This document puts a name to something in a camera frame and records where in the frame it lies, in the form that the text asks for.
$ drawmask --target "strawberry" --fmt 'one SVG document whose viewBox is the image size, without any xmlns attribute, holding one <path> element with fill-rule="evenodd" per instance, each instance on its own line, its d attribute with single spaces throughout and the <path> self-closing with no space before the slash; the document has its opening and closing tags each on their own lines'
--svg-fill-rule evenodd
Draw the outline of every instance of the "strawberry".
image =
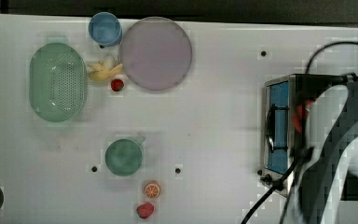
<svg viewBox="0 0 358 224">
<path fill-rule="evenodd" d="M 136 208 L 136 212 L 140 218 L 146 219 L 153 214 L 154 206 L 152 203 L 144 203 Z"/>
<path fill-rule="evenodd" d="M 124 87 L 124 82 L 120 79 L 113 79 L 110 83 L 110 87 L 112 88 L 112 91 L 121 91 Z"/>
</svg>

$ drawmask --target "oven window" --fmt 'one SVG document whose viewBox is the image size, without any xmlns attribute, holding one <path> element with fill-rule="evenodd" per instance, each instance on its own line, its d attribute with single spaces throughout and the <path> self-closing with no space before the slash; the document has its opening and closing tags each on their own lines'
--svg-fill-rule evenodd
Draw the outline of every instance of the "oven window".
<svg viewBox="0 0 358 224">
<path fill-rule="evenodd" d="M 268 151 L 267 168 L 284 174 L 287 170 L 287 122 L 289 106 L 289 83 L 282 82 L 269 87 L 269 108 L 273 105 L 278 109 L 275 113 L 275 132 L 273 136 L 273 150 Z"/>
</svg>

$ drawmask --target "blue cup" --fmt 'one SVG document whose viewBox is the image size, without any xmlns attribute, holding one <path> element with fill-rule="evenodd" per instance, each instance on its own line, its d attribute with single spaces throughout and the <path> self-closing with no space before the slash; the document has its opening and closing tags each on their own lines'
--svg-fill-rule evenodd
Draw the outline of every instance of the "blue cup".
<svg viewBox="0 0 358 224">
<path fill-rule="evenodd" d="M 103 48 L 119 44 L 122 37 L 120 22 L 109 12 L 95 14 L 89 22 L 89 35 Z"/>
</svg>

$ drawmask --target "black cable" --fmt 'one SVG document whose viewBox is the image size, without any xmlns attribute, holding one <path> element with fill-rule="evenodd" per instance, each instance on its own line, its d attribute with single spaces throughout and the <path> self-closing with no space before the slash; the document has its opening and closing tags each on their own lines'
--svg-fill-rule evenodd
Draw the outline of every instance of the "black cable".
<svg viewBox="0 0 358 224">
<path fill-rule="evenodd" d="M 246 214 L 246 217 L 243 219 L 241 224 L 245 224 L 251 218 L 253 213 L 257 210 L 257 208 L 271 195 L 275 189 L 278 189 L 282 186 L 283 181 L 292 173 L 292 171 L 296 168 L 297 162 L 293 161 L 290 165 L 289 169 L 279 178 L 278 180 L 272 181 L 272 187 L 255 203 L 255 205 L 251 208 L 251 210 Z"/>
<path fill-rule="evenodd" d="M 283 224 L 284 217 L 285 217 L 286 212 L 287 212 L 287 206 L 289 206 L 289 202 L 290 202 L 290 199 L 292 198 L 293 189 L 295 188 L 295 185 L 296 185 L 296 182 L 293 181 L 292 182 L 292 187 L 290 188 L 290 192 L 287 195 L 286 203 L 284 204 L 284 207 L 283 207 L 283 211 L 282 211 L 282 214 L 281 214 L 281 218 L 279 220 L 279 224 Z"/>
<path fill-rule="evenodd" d="M 357 45 L 358 46 L 358 42 L 357 41 L 338 41 L 338 42 L 333 42 L 333 43 L 324 45 L 321 49 L 316 50 L 313 53 L 313 55 L 310 57 L 310 60 L 308 61 L 307 68 L 306 68 L 304 74 L 307 75 L 310 73 L 310 66 L 311 66 L 312 62 L 314 61 L 315 57 L 318 56 L 319 53 L 321 53 L 325 49 L 328 49 L 328 48 L 336 46 L 336 45 Z"/>
<path fill-rule="evenodd" d="M 333 47 L 333 46 L 337 46 L 337 45 L 357 45 L 358 46 L 358 42 L 356 41 L 338 41 L 338 42 L 334 42 L 334 43 L 330 43 L 330 44 L 327 44 L 325 46 L 323 46 L 322 48 L 316 50 L 312 56 L 310 57 L 309 61 L 308 61 L 308 64 L 307 64 L 307 67 L 306 67 L 306 70 L 305 70 L 305 75 L 308 75 L 310 73 L 310 66 L 312 65 L 312 62 L 314 61 L 314 59 L 316 58 L 316 56 L 318 56 L 319 53 L 321 53 L 322 51 L 324 51 L 325 49 L 328 49 L 330 47 Z M 302 106 L 302 113 L 303 113 L 303 117 L 302 118 L 305 118 L 304 116 L 304 113 L 305 113 L 305 106 L 303 105 Z M 304 147 L 306 144 L 305 144 L 305 125 L 306 125 L 306 120 L 303 119 L 302 120 L 302 141 L 303 141 L 303 146 Z M 311 155 L 311 152 L 312 150 L 308 150 L 307 153 L 304 153 L 304 156 L 299 158 L 299 161 L 298 160 L 293 160 L 292 164 L 290 165 L 289 169 L 287 169 L 287 171 L 283 174 L 283 176 L 281 176 L 281 178 L 279 178 L 278 180 L 276 181 L 272 181 L 272 187 L 263 195 L 263 197 L 261 197 L 261 199 L 259 199 L 257 201 L 257 203 L 251 208 L 251 210 L 248 212 L 248 214 L 246 214 L 246 217 L 243 219 L 242 223 L 241 224 L 245 224 L 248 222 L 248 220 L 251 218 L 251 216 L 253 215 L 253 213 L 257 210 L 257 208 L 269 197 L 269 195 L 271 195 L 273 193 L 273 191 L 275 189 L 278 189 L 282 186 L 283 184 L 283 181 L 286 180 L 286 178 L 293 172 L 293 170 L 296 168 L 297 166 L 297 163 L 302 163 L 306 158 L 305 158 L 305 155 L 307 156 L 310 156 Z M 282 215 L 284 216 L 284 214 L 286 213 L 286 209 L 287 209 L 287 202 L 286 202 L 286 205 L 283 209 L 283 213 Z"/>
</svg>

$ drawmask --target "orange fruit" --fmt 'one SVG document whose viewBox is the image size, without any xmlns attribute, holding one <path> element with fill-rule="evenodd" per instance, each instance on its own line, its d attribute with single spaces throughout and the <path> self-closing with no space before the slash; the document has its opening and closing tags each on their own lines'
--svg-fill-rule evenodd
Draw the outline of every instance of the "orange fruit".
<svg viewBox="0 0 358 224">
<path fill-rule="evenodd" d="M 160 193 L 160 187 L 156 180 L 150 181 L 148 184 L 146 184 L 145 187 L 145 195 L 148 198 L 157 198 Z"/>
</svg>

